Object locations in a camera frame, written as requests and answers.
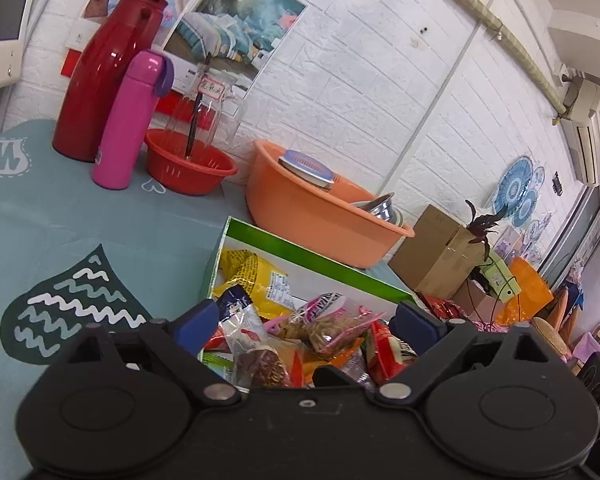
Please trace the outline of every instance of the pink cloth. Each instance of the pink cloth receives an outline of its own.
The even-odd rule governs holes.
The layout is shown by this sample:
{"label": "pink cloth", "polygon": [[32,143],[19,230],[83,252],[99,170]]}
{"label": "pink cloth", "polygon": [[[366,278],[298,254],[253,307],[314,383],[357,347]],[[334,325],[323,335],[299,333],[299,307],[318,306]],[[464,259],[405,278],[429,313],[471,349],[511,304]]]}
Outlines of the pink cloth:
{"label": "pink cloth", "polygon": [[600,352],[600,345],[589,332],[585,332],[573,349],[573,356],[586,363],[593,352]]}

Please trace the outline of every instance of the glass pitcher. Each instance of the glass pitcher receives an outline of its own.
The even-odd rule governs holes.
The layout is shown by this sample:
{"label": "glass pitcher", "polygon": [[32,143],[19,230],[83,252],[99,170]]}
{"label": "glass pitcher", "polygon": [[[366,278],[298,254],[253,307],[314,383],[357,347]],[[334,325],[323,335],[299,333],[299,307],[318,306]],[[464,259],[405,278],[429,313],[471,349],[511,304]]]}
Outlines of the glass pitcher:
{"label": "glass pitcher", "polygon": [[216,137],[218,128],[223,139],[232,142],[244,117],[246,103],[232,89],[237,79],[225,72],[198,65],[198,76],[189,91],[176,105],[165,130],[188,137],[183,153],[175,153],[196,164],[205,164],[206,148]]}

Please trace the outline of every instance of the cardboard box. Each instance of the cardboard box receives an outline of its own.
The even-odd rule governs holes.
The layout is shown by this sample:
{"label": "cardboard box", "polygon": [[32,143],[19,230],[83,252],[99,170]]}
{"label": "cardboard box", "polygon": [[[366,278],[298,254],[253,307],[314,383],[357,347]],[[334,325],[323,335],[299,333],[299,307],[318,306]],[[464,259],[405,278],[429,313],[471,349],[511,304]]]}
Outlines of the cardboard box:
{"label": "cardboard box", "polygon": [[484,259],[484,245],[450,216],[429,205],[389,262],[410,288],[449,300],[471,270]]}
{"label": "cardboard box", "polygon": [[504,308],[504,303],[485,294],[474,280],[466,280],[451,298],[474,321],[490,323]]}
{"label": "cardboard box", "polygon": [[344,307],[356,315],[364,305],[374,312],[384,312],[389,320],[401,301],[417,301],[415,294],[400,290],[347,267],[304,247],[293,244],[236,218],[229,217],[224,231],[206,266],[200,290],[200,300],[211,298],[212,291],[224,283],[218,269],[223,249],[247,249],[262,256],[288,274],[291,294],[296,307],[325,292],[339,292],[347,297]]}

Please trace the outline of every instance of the yellow snack bag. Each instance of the yellow snack bag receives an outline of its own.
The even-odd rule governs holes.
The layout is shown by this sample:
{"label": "yellow snack bag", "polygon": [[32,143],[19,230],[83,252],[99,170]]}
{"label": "yellow snack bag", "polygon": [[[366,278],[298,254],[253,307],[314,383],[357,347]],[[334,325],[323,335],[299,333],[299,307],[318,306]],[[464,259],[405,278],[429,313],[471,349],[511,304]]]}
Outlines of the yellow snack bag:
{"label": "yellow snack bag", "polygon": [[260,317],[275,319],[290,314],[294,302],[285,272],[247,250],[222,250],[219,268],[226,282],[214,289],[219,298],[230,286],[241,285],[251,297]]}

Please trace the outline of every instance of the green box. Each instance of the green box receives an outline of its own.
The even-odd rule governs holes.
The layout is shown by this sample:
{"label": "green box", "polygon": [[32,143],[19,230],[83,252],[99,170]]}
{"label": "green box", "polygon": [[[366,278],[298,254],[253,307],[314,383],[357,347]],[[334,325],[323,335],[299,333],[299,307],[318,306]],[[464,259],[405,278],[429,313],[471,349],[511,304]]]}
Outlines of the green box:
{"label": "green box", "polygon": [[363,305],[374,312],[385,312],[386,318],[389,319],[401,301],[415,301],[420,304],[414,294],[233,217],[227,219],[216,250],[211,254],[206,266],[200,288],[200,301],[211,298],[214,288],[222,283],[218,278],[222,249],[250,250],[286,272],[297,305],[326,292],[338,292],[347,297],[346,307],[350,310]]}

